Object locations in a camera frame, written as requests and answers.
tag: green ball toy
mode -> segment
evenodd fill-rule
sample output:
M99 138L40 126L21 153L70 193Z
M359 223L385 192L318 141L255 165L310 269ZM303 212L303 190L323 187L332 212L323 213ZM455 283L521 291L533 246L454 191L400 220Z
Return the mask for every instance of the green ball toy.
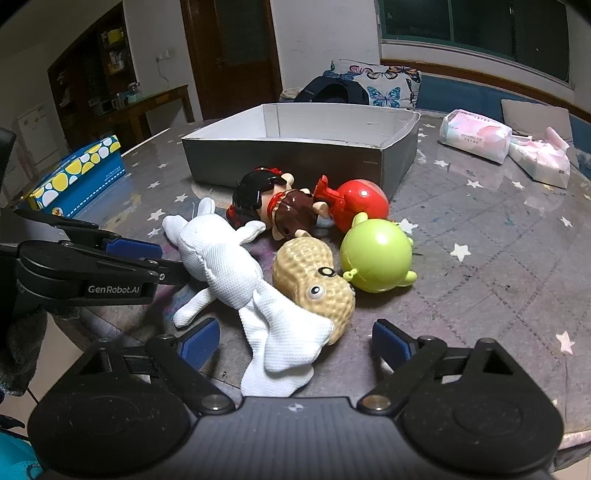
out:
M369 293L412 285L417 279L412 259L413 240L396 223L369 220L363 212L355 215L340 246L343 278Z

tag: green toy's foot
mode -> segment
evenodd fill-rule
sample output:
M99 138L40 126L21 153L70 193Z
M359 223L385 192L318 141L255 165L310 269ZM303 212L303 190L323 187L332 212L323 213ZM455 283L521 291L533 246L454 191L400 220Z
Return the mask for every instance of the green toy's foot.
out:
M407 276L404 277L404 280L399 285L399 287L410 287L413 283L417 281L417 274L413 271L409 271Z

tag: screw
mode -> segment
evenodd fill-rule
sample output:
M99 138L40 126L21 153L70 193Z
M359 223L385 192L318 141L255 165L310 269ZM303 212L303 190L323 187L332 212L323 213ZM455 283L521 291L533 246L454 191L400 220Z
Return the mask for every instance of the screw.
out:
M218 411L227 408L230 405L230 401L228 400L228 397L226 397L225 395L219 395L214 393L211 395L207 395L206 397L203 397L203 399L201 400L201 405L203 406L203 408L206 408L208 410Z
M368 395L361 401L361 404L368 410L382 411L389 408L392 402L383 395Z

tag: blue gripper pad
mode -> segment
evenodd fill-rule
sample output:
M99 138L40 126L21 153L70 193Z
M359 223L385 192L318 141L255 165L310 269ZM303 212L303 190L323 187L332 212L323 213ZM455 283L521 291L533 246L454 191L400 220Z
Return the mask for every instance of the blue gripper pad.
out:
M217 350L220 324L208 318L178 339L178 353L191 367L199 370Z
M392 370L410 360L416 351L415 340L386 320L374 323L372 343Z
M109 242L105 251L112 255L118 255L124 258L162 258L162 247L141 240L132 240L130 238L118 238Z

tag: white plush toy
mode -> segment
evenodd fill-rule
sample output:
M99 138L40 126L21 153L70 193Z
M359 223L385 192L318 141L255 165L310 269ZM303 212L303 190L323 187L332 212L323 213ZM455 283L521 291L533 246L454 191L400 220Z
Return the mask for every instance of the white plush toy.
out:
M234 230L215 214L214 201L204 198L190 222L176 215L166 217L162 225L187 271L209 284L174 315L177 328L219 299L238 311L252 348L242 395L288 397L306 385L333 323L298 307L263 279L260 265L241 245L265 231L265 224L252 221Z

